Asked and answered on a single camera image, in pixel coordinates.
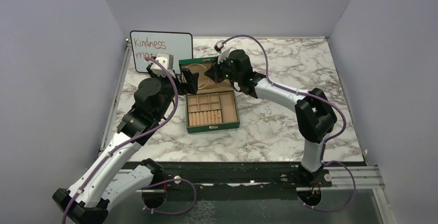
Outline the green jewelry box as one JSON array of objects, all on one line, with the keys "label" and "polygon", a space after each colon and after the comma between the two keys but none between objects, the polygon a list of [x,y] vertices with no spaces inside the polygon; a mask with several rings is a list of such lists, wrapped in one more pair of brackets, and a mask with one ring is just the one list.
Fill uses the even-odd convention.
[{"label": "green jewelry box", "polygon": [[214,57],[179,61],[180,69],[199,73],[197,94],[185,97],[186,129],[189,134],[237,129],[240,118],[236,94],[230,81],[216,84],[204,75]]}]

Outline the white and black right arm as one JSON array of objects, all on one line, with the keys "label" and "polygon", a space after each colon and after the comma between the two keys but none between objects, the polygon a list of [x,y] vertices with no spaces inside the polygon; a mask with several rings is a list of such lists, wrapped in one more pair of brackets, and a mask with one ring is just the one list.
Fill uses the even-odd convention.
[{"label": "white and black right arm", "polygon": [[266,75],[253,70],[250,58],[243,50],[215,57],[204,75],[215,83],[225,80],[236,83],[245,95],[269,100],[293,111],[300,134],[305,139],[298,180],[304,186],[318,181],[323,169],[323,143],[337,122],[336,114],[321,89],[302,91],[275,85],[268,81]]}]

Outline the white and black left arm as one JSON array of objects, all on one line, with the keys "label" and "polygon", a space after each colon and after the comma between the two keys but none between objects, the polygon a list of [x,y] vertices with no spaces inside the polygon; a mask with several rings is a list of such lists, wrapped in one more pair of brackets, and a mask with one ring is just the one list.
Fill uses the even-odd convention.
[{"label": "white and black left arm", "polygon": [[182,69],[183,81],[169,71],[163,75],[149,70],[134,92],[134,104],[117,126],[104,151],[91,167],[69,188],[59,188],[52,196],[63,211],[62,223],[103,223],[109,212],[142,187],[162,183],[163,168],[152,159],[136,166],[128,175],[114,177],[151,136],[175,114],[178,96],[195,94],[199,73]]}]

